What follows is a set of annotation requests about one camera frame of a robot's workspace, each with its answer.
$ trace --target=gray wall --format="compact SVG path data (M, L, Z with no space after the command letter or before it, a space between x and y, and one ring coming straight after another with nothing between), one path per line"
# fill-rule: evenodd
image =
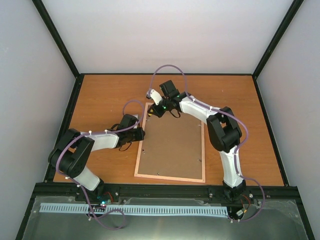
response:
M251 74L292 0L43 3L81 73Z
M16 237L74 77L31 0L0 7L0 239Z
M289 182L320 239L320 1L304 1L258 78Z

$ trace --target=wooden table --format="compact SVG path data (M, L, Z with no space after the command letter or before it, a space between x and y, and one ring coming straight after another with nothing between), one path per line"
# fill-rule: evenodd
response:
M70 128L81 132L103 131L122 118L122 109L129 100L150 102L146 99L151 75L85 75L76 102ZM251 76L189 75L188 92L197 99L215 107L228 106L242 120L250 133L247 143L240 149L242 174L257 179L263 186L283 186L278 163L273 151L265 119ZM157 75L152 87L160 91L159 84L172 80L184 91L180 75ZM139 114L137 103L125 109L128 114ZM186 184L190 182L134 177L138 142L127 151L102 149L91 153L87 166L105 183L117 184ZM221 185L224 171L219 153L211 146L205 130L205 179L207 185ZM56 174L55 182L65 182Z

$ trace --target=brown board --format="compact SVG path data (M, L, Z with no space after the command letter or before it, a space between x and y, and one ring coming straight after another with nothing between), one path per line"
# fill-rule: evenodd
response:
M146 103L135 177L205 183L204 123L181 113L166 112L161 118L148 116Z

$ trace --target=purple cable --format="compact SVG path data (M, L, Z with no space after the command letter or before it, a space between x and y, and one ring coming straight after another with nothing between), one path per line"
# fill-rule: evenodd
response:
M129 130L129 129L132 129L132 128L134 128L135 126L137 126L138 124L140 124L141 120L142 120L143 117L144 117L144 113L145 113L144 105L143 105L140 101L138 101L138 100L130 100L130 101L128 101L128 102L123 106L122 114L125 115L125 108L126 108L126 106L127 106L129 103L133 103L133 102L139 103L140 106L142 107L142 115L141 115L140 119L139 119L134 125L132 125L132 126L130 126L130 127L127 127L127 128L124 128L124 129L121 129L121 130L116 130L116 131L92 132L91 135L100 135L100 134L106 134L106 133L113 133L113 134L115 134L115 133L120 133L120 132ZM63 172L61 172L61 171L59 170L59 165L60 165L61 159L62 159L63 156L65 155L66 151L71 147L71 145L73 145L76 141L78 141L79 139L83 138L84 136L88 136L88 135L90 135L90 133L88 133L88 132L85 132L85 133L83 133L83 134L80 134L79 136L77 136L76 138L74 138L74 139L62 150L62 152L61 152L61 154L59 155L58 160L56 161L56 164L55 164L55 171L56 171L57 173L65 176L65 177L68 177L66 174L64 174ZM70 179L71 179L75 184L80 185L80 184L79 184L76 180L74 180L73 178L70 177ZM94 219L95 219L102 227L104 227L105 229L108 229L108 230L118 230L118 229L124 227L124 225L125 225L125 223L126 223L126 216L125 216L125 214L124 214L123 211L121 211L120 209L114 209L114 210L111 210L111 211L108 211L108 212L104 213L102 216L97 217L96 214L94 213L94 210L93 210L92 206L91 206L91 203L90 203L88 194L87 194L87 192L86 192L86 189L85 189L83 186L81 186L81 185L80 185L80 187L81 187L81 189L82 189L82 191L83 191L83 194L84 194L85 199L86 199L86 201L87 201L87 203L88 203L88 205L89 205L90 211L92 212L92 215L93 215ZM99 221L99 218L105 217L105 216L107 216L108 214L110 214L110 213L112 213L112 212L119 212L119 213L121 213L122 216L123 216L122 224L121 224L120 226L116 227L116 228L112 228L112 227L105 226L101 221Z
M160 69L164 68L164 67L172 67L172 68L177 69L177 70L182 74L182 76L183 76L183 79L184 79L184 91L185 91L186 96L187 96L190 100L194 101L196 104L198 104L198 105L200 105L200 106L202 106L202 107L210 110L210 106L209 106L209 105L203 104L202 102L199 102L199 101L197 101L196 99L193 99L193 98L189 95L189 93L188 93L187 77L186 77L185 73L184 73L179 67L177 67L177 66L175 66L175 65L172 65L172 64L166 64L166 65L160 66L160 67L158 67L158 68L155 70L154 74L152 75L151 81L150 81L150 86L149 86L148 95L150 95L150 91L151 91L151 89L152 89L152 83L153 83L153 81L154 81L154 79L155 79L155 76L156 76L157 72L158 72ZM231 115L231 114L229 114L229 113L227 113L227 112L221 111L220 109L216 109L216 108L214 108L212 111L213 111L213 112L220 113L220 114L223 114L223 115L226 115L226 116L228 116L228 117L236 120L239 124L241 124L241 125L243 126L243 128L244 128L244 130L245 130L245 138L244 138L244 140L234 149L234 152L233 152L233 154L234 154L234 158L233 158L233 159L234 159L235 172L236 172L236 174L239 174L239 170L238 170L238 166L237 166L237 154L238 154L237 152L239 151L239 148L242 147L243 144L248 140L249 131L248 131L246 125L245 125L242 121L240 121L238 118L236 118L235 116L233 116L233 115ZM247 222L247 221L255 218L255 217L261 212L261 210L263 209L264 204L265 204L265 200L266 200L265 191L264 191L264 189L262 188L261 184L260 184L257 180L255 180L254 178L246 177L246 176L243 176L243 175L239 175L239 176L240 176L241 178L243 178L244 180L254 181L254 182L259 186L259 188L260 188L260 190L261 190L261 192L262 192L262 204L261 204L261 207L259 208L259 210L258 210L253 216L251 216L251 217L249 217L249 218L247 218L247 219L244 219L244 220L241 220L241 221L240 221L240 222Z

